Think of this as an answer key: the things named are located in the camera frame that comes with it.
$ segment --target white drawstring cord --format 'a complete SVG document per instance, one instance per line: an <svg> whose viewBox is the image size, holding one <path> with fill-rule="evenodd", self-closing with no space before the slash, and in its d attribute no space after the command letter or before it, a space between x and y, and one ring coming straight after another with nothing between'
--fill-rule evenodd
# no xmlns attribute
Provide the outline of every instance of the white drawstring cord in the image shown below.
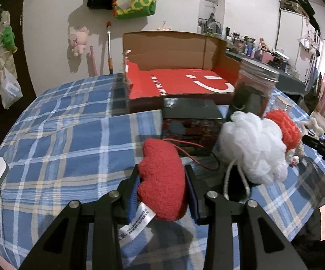
<svg viewBox="0 0 325 270"><path fill-rule="evenodd" d="M250 186L247 182L247 179L245 177L244 172L241 169L241 165L240 163L237 161L237 159L232 160L229 165L228 168L226 170L226 174L225 174L225 180L224 180L224 197L226 198L226 200L230 200L229 199L229 193L228 193L228 189L229 189L229 179L230 179L230 173L231 173L231 169L232 167L235 165L235 163L237 162L237 171L239 172L239 175L241 177L242 183L245 186L245 191L246 191L246 198L242 201L240 201L241 203L245 203L249 198L250 198Z"/></svg>
<svg viewBox="0 0 325 270"><path fill-rule="evenodd" d="M5 242L4 242L4 234L3 234L3 199L1 198L1 193L0 193L0 234L1 234L2 246L4 248L5 255L6 255L7 259L9 259L10 264L12 265L10 257L7 254L7 251L6 251L6 248L5 248Z"/></svg>

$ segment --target storage box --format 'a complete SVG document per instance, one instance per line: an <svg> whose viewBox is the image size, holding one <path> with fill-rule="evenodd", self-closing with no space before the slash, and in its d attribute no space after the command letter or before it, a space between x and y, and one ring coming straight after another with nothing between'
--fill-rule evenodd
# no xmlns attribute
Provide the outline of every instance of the storage box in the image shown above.
<svg viewBox="0 0 325 270"><path fill-rule="evenodd" d="M213 100L164 98L161 139L172 138L204 146L172 142L194 156L207 156L225 122Z"/></svg>
<svg viewBox="0 0 325 270"><path fill-rule="evenodd" d="M223 79L226 41L174 31L125 33L129 111L162 109L164 97L212 99L228 105L234 86Z"/></svg>
<svg viewBox="0 0 325 270"><path fill-rule="evenodd" d="M280 9L302 14L309 17L299 0L280 0Z"/></svg>

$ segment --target table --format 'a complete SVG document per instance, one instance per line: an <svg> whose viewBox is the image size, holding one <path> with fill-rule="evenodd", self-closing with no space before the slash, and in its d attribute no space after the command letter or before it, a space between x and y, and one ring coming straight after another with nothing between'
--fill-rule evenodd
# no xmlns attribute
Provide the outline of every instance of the table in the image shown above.
<svg viewBox="0 0 325 270"><path fill-rule="evenodd" d="M272 97L278 94L285 96L275 90ZM219 109L227 111L226 106ZM308 118L296 105L290 116L295 122ZM23 112L0 147L0 157L10 169L1 188L4 236L0 233L0 255L19 267L69 201L97 200L129 177L142 159L144 140L159 135L160 129L159 110L127 114L118 75L87 78L44 92ZM315 150L305 147L305 152L306 161L289 167L285 182L252 189L251 198L289 240L325 196L325 162ZM203 159L204 164L210 161ZM222 177L194 168L208 182ZM121 249L124 269L203 269L207 231L208 226L194 224L189 211L174 223L153 220ZM237 238L235 227L235 250ZM237 251L235 265L239 265Z"/></svg>
<svg viewBox="0 0 325 270"><path fill-rule="evenodd" d="M233 52L226 52L226 56L233 58L234 60L237 60L241 62L241 60L246 57L240 54L236 54ZM290 76L289 74L286 74L284 70L274 68L277 72L279 72L279 82L276 84L276 88L285 94L288 94L290 96L300 96L302 99L305 96L305 84L304 82L300 81L299 79Z"/></svg>

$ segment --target dark patterned box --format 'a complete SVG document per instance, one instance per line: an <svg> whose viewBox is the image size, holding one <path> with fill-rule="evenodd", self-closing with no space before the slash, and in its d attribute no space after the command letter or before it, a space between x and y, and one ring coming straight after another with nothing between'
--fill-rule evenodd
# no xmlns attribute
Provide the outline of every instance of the dark patterned box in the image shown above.
<svg viewBox="0 0 325 270"><path fill-rule="evenodd" d="M172 138L204 146L174 143L193 156L211 154L225 122L214 101L203 99L165 98L162 117L161 139Z"/></svg>

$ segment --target red wire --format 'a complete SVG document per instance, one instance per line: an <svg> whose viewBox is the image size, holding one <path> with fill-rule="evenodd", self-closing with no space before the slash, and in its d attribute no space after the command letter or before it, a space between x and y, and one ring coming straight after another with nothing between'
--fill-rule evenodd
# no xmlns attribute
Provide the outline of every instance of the red wire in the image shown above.
<svg viewBox="0 0 325 270"><path fill-rule="evenodd" d="M182 141L182 140L177 140L177 139L165 138L165 139L163 139L163 141L170 141L170 142L178 142L178 143L190 144L190 145L195 145L195 146L198 146L198 147L201 147L201 148L205 148L204 146L202 146L200 144L197 144L197 143L188 142L188 141ZM181 147L178 147L177 145L175 145L173 143L171 143L171 144L174 145L176 149L180 150L186 156L190 157L195 163L197 163L198 165L202 166L204 169L207 169L209 171L217 171L220 168L220 161L219 161L218 157L215 155L215 153L213 153L213 152L211 152L211 153L212 153L212 155L215 157L215 159L217 161L217 168L216 169L211 169L211 168L209 168L207 166L204 166L198 160L196 160L190 154L188 154L185 150L183 150Z"/></svg>

